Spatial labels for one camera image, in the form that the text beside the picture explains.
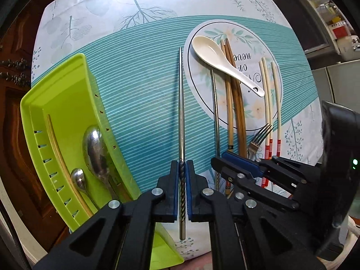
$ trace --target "wooden chopstick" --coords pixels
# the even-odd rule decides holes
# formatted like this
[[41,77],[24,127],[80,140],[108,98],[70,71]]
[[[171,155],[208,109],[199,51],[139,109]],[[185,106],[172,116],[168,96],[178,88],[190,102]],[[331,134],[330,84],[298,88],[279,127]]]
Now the wooden chopstick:
[[84,201],[82,195],[75,188],[74,184],[71,181],[70,173],[69,173],[69,171],[67,169],[67,166],[66,166],[64,158],[63,158],[63,156],[61,154],[58,142],[56,140],[53,124],[51,122],[51,118],[50,118],[49,114],[47,115],[47,127],[46,127],[46,129],[47,129],[47,133],[49,135],[49,140],[50,140],[51,147],[52,147],[52,149],[54,151],[54,154],[55,154],[55,158],[59,162],[59,165],[60,165],[60,167],[61,167],[61,169],[63,171],[63,174],[64,174],[64,176],[66,178],[66,181],[68,182],[69,186],[73,190],[75,196],[79,200],[80,204],[82,205],[82,208],[84,208],[87,215],[89,215],[89,217],[93,216],[94,214],[91,211],[91,209],[89,208],[88,204]]
[[[266,79],[265,79],[265,70],[264,70],[264,65],[262,60],[259,62],[259,66],[260,66],[260,72],[261,72],[261,77],[262,77],[262,84],[264,87],[264,91],[265,91],[265,96],[264,96],[264,100],[265,100],[265,124],[269,123],[269,101],[268,101],[268,89],[266,86]],[[265,159],[269,159],[269,142],[270,142],[270,137],[269,135],[266,136],[265,139]],[[261,181],[261,187],[265,188],[267,187],[267,183],[269,181],[266,178],[262,178]]]
[[276,156],[279,157],[281,153],[281,103],[280,103],[280,77],[278,75],[275,62],[271,62],[272,75],[274,77],[275,95],[276,95],[276,108],[278,110],[278,145],[276,149]]
[[[270,86],[270,76],[269,76],[269,69],[266,64],[266,58],[262,57],[262,64],[264,66],[265,71],[265,80],[266,80],[266,93],[265,95],[268,97],[268,110],[269,110],[269,124],[272,125],[272,101],[271,101],[271,86]],[[269,133],[269,155],[268,159],[272,158],[272,129],[270,129]]]
[[[226,56],[225,43],[220,41],[221,50]],[[231,152],[234,150],[234,118],[233,118],[233,101],[231,89],[231,77],[225,74],[225,90],[226,90],[226,111],[227,111],[227,149]],[[230,196],[231,183],[226,180],[225,195]]]
[[[230,47],[230,42],[225,39],[225,50],[227,60],[236,68],[233,52]],[[240,83],[232,77],[232,92],[235,106],[236,126],[238,128],[238,154],[241,157],[247,157],[246,147],[246,126],[245,126],[245,113],[243,96],[241,93]]]

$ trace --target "stainless steel spoon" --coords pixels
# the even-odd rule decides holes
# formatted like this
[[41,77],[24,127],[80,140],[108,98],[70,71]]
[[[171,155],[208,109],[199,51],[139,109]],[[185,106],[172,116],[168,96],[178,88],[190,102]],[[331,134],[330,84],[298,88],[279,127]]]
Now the stainless steel spoon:
[[82,169],[73,169],[72,170],[72,172],[71,172],[71,181],[75,185],[76,189],[78,191],[80,191],[80,192],[83,192],[90,199],[90,201],[94,204],[96,209],[100,210],[100,208],[95,203],[95,201],[91,197],[90,193],[86,189],[86,179],[85,179],[84,171]]
[[91,173],[104,183],[113,199],[119,200],[119,196],[109,182],[109,164],[112,160],[98,126],[90,126],[85,131],[82,152]]

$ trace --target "brown chopstick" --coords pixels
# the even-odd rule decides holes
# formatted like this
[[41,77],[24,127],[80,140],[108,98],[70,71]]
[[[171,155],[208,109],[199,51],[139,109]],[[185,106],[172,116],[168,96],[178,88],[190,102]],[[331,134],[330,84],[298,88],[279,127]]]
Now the brown chopstick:
[[93,212],[91,211],[91,209],[89,208],[89,206],[85,202],[85,200],[83,199],[80,192],[75,188],[75,185],[72,183],[69,170],[67,169],[67,166],[66,166],[64,158],[63,158],[63,156],[61,154],[58,142],[56,140],[53,124],[51,122],[51,118],[50,118],[49,114],[46,117],[46,124],[47,124],[46,125],[46,130],[47,130],[48,135],[49,135],[51,148],[53,149],[54,154],[55,154],[55,158],[58,161],[58,163],[59,163],[59,165],[60,165],[60,167],[62,169],[63,176],[65,177],[66,181],[68,182],[69,187],[73,190],[76,198],[79,200],[79,203],[81,204],[82,208],[85,210],[87,215],[89,217],[91,217],[91,216],[94,215]]
[[[227,60],[236,68],[233,52],[231,50],[230,42],[228,39],[225,39],[225,51]],[[235,106],[236,125],[238,128],[238,154],[241,157],[247,157],[246,126],[243,97],[241,93],[240,83],[233,77],[232,92]]]
[[[221,50],[226,55],[225,43],[220,41]],[[234,118],[233,118],[233,101],[231,94],[231,77],[225,74],[226,90],[226,108],[227,108],[227,149],[231,152],[234,150]]]

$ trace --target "blue gripper pad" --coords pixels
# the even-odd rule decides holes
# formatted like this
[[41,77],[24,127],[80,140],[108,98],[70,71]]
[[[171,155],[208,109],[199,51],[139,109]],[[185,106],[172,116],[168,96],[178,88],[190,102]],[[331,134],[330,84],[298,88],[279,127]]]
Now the blue gripper pad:
[[178,199],[179,199],[179,163],[176,166],[175,188],[174,188],[174,219],[178,218]]
[[186,205],[188,210],[188,218],[189,220],[191,220],[193,215],[193,210],[192,210],[192,202],[191,202],[191,182],[190,182],[188,162],[185,163],[185,184],[186,184]]
[[234,165],[247,170],[249,173],[251,173],[253,178],[262,178],[263,173],[256,162],[240,157],[239,155],[229,151],[225,151],[221,157],[227,161],[230,161]]

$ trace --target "metal spoon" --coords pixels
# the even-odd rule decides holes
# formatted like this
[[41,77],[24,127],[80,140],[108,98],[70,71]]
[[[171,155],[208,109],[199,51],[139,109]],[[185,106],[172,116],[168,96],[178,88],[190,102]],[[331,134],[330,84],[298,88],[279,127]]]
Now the metal spoon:
[[112,160],[98,126],[90,126],[85,131],[82,152],[91,173],[104,183],[113,199],[119,200],[119,196],[109,182],[109,164]]
[[75,185],[76,189],[80,192],[83,192],[90,201],[94,204],[97,210],[100,210],[98,205],[95,203],[88,190],[86,189],[86,179],[85,174],[82,169],[73,169],[71,172],[71,181]]
[[249,87],[257,96],[263,97],[265,95],[264,90],[259,85],[231,65],[221,48],[212,39],[204,36],[196,36],[193,38],[191,45],[195,53],[204,62],[244,83],[244,85]]

